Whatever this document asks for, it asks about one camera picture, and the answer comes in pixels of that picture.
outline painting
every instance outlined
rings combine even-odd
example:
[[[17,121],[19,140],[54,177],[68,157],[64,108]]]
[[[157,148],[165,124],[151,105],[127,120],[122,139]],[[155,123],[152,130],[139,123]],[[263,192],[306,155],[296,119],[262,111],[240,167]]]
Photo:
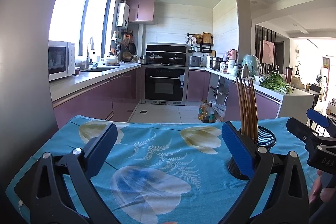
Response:
[[[274,43],[264,40],[262,49],[262,63],[273,65]]]

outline doorway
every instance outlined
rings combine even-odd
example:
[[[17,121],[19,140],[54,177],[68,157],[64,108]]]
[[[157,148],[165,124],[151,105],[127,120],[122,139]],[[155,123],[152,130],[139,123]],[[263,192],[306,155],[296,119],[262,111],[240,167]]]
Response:
[[[275,42],[275,65],[279,65],[279,73],[283,73],[285,59],[285,42]]]

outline water heater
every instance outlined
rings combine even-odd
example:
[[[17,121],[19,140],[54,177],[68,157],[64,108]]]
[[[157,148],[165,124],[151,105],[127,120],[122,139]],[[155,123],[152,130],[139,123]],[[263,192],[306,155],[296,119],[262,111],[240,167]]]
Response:
[[[125,3],[119,3],[117,14],[117,27],[127,29],[128,26],[129,6]]]

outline oven door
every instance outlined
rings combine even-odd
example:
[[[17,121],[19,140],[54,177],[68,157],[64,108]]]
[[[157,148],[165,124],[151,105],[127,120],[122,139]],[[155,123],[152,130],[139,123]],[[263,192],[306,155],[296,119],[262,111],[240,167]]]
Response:
[[[48,71],[49,80],[67,76],[67,46],[49,46]]]
[[[146,68],[146,100],[182,101],[183,87],[183,69]]]

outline oven handle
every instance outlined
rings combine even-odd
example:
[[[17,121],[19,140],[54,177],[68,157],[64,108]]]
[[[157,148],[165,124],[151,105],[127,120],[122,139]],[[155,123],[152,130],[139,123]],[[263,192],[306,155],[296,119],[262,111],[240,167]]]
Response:
[[[180,77],[172,78],[172,77],[157,77],[157,76],[149,76],[150,78],[160,78],[160,79],[177,79],[180,80]]]

